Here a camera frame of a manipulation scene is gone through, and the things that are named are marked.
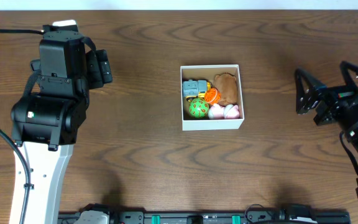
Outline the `yellow grey toy truck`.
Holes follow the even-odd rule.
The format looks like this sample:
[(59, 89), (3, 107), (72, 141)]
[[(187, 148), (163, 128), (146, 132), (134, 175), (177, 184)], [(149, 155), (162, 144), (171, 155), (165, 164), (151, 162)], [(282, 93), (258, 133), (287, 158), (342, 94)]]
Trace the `yellow grey toy truck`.
[(187, 80), (182, 82), (182, 95), (186, 101), (191, 102), (195, 98), (204, 98), (211, 83), (207, 80)]

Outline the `green numbered ball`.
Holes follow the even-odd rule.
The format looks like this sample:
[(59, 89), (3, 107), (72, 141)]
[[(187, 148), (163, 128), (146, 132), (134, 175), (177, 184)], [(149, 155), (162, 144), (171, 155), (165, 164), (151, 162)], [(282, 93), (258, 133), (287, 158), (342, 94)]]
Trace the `green numbered ball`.
[(192, 117), (201, 119), (208, 115), (209, 104), (203, 98), (195, 98), (190, 101), (188, 111)]

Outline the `pink toy duck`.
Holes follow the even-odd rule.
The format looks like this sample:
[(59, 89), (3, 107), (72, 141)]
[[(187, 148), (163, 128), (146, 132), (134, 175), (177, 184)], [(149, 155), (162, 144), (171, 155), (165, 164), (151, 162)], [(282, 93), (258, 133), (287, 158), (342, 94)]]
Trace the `pink toy duck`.
[(209, 119), (239, 119), (240, 112), (237, 105), (229, 104), (227, 106), (221, 106), (214, 104), (208, 110)]

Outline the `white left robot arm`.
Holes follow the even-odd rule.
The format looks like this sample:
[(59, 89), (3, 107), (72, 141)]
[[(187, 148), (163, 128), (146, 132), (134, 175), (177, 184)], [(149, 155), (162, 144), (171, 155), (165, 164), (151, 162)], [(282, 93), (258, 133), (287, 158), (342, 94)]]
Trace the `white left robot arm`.
[(112, 82), (105, 50), (44, 50), (11, 111), (16, 175), (10, 223), (56, 223), (91, 89)]

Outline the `brown plush toy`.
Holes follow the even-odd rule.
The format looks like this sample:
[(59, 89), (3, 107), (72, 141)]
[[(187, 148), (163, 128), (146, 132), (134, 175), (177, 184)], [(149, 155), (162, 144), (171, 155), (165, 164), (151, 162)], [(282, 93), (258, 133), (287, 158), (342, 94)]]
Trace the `brown plush toy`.
[(220, 92), (221, 98), (218, 104), (227, 106), (237, 103), (237, 81), (230, 73), (218, 74), (214, 78), (214, 87)]

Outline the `orange ridged toy ball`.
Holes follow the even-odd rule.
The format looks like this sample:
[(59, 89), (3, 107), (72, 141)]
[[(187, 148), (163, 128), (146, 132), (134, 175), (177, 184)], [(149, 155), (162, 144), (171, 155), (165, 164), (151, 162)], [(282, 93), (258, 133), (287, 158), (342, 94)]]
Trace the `orange ridged toy ball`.
[(209, 89), (204, 95), (204, 100), (210, 105), (218, 103), (220, 99), (221, 94), (216, 88)]

